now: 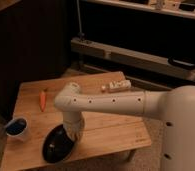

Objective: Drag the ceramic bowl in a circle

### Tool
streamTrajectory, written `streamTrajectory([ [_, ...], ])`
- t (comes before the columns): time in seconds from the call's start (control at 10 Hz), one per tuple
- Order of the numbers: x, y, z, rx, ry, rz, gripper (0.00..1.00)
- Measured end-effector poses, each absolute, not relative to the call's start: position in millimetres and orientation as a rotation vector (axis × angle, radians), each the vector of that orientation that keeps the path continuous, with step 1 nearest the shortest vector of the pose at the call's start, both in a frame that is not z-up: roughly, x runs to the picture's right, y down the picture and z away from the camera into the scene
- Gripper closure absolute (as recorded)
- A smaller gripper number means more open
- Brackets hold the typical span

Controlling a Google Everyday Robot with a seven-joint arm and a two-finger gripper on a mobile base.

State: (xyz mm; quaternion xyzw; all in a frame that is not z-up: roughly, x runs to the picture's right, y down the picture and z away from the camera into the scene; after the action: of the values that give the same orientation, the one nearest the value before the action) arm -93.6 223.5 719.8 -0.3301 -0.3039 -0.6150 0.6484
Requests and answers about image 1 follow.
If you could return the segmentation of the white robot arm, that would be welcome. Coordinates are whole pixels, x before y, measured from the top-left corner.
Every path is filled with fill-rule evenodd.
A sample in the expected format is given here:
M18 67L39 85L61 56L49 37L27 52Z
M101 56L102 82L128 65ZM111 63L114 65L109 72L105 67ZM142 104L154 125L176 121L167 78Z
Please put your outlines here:
M75 82L67 83L56 95L54 106L63 114L63 126L68 137L79 141L84 130L83 112L159 119L168 91L127 91L106 94L82 94Z

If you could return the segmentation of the white robot base body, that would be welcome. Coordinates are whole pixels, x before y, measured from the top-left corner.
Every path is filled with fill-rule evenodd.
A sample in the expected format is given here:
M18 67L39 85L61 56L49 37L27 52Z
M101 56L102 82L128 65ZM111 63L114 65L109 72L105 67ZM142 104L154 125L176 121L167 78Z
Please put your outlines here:
M195 171L195 86L165 96L160 171Z

